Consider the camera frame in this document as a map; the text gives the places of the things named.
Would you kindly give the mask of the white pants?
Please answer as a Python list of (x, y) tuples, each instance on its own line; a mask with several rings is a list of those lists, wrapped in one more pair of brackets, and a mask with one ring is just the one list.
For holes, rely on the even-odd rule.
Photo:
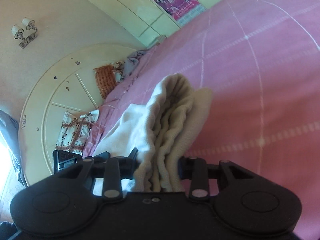
[(209, 88), (194, 90), (181, 75), (169, 75), (153, 90), (146, 105), (131, 104), (97, 145), (94, 155), (105, 151), (127, 157), (137, 148), (139, 167), (123, 189), (136, 192), (181, 192), (178, 161), (189, 150), (212, 105)]

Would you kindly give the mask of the lower left pink poster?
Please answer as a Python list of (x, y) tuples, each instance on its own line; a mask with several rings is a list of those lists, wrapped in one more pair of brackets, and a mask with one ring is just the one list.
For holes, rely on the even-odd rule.
[(205, 7), (198, 0), (154, 0), (180, 26), (184, 26), (203, 12)]

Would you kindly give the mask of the pink checked bed sheet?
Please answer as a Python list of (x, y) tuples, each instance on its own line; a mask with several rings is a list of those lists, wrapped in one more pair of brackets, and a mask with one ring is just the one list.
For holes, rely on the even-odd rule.
[(319, 239), (319, 0), (222, 0), (197, 16), (108, 95), (84, 155), (175, 73), (213, 91), (186, 155), (228, 159), (290, 189), (303, 206), (295, 233)]

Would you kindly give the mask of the orange striped pillow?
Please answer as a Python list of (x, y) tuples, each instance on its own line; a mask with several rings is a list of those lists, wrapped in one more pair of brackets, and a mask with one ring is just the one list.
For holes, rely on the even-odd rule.
[(111, 64), (94, 68), (95, 81), (99, 89), (101, 97), (105, 100), (117, 86), (116, 77), (114, 75), (114, 68)]

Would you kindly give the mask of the wall lamp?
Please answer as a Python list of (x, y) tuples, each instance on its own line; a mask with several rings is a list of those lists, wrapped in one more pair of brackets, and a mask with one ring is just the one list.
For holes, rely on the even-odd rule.
[(38, 36), (38, 28), (35, 20), (25, 17), (21, 21), (22, 26), (17, 24), (11, 28), (11, 33), (15, 40), (19, 40), (20, 48), (24, 49), (30, 42)]

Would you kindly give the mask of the cream curved headboard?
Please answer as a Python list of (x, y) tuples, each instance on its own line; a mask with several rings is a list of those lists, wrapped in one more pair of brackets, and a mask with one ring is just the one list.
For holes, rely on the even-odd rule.
[(94, 69), (123, 61), (134, 51), (119, 44), (94, 44), (60, 59), (37, 81), (23, 106), (18, 133), (27, 185), (53, 174), (64, 113), (81, 116), (102, 105)]

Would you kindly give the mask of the white brown patterned pillow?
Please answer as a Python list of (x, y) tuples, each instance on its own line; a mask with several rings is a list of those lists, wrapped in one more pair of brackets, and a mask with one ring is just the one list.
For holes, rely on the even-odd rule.
[(91, 129), (98, 117), (98, 109), (79, 117), (66, 111), (63, 115), (55, 149), (82, 155)]

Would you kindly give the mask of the grey crumpled cloth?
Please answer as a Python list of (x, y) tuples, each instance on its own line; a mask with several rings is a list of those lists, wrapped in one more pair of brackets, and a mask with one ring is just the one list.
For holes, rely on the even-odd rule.
[(116, 83), (120, 83), (124, 81), (125, 78), (130, 76), (138, 66), (140, 59), (150, 49), (161, 44), (166, 38), (167, 37), (165, 35), (160, 35), (159, 37), (155, 38), (147, 48), (132, 52), (129, 56), (126, 57), (124, 61), (112, 63), (111, 66), (115, 76)]

